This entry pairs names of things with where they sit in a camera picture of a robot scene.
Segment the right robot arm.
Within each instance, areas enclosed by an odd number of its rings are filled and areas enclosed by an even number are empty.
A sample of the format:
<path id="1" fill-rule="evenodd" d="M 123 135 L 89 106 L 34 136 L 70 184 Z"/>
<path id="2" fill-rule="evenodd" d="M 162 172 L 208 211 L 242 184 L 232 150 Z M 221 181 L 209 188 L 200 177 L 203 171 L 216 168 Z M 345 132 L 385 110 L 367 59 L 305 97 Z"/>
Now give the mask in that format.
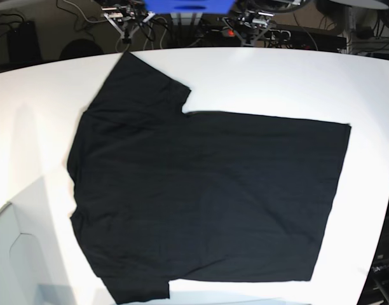
<path id="1" fill-rule="evenodd" d="M 132 42 L 134 34 L 143 30 L 155 16 L 144 1 L 104 1 L 101 5 L 103 17 L 119 32 L 120 41 Z"/>

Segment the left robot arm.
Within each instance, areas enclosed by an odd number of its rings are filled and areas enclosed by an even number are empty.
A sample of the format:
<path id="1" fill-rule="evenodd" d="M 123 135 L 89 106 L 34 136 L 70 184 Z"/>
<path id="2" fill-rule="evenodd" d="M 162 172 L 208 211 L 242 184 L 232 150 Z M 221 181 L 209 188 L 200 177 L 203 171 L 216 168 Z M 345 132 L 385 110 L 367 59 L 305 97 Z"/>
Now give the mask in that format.
<path id="1" fill-rule="evenodd" d="M 240 41 L 241 47 L 254 47 L 258 41 L 267 39 L 271 30 L 274 14 L 262 10 L 230 11 L 229 15 L 219 20 Z"/>

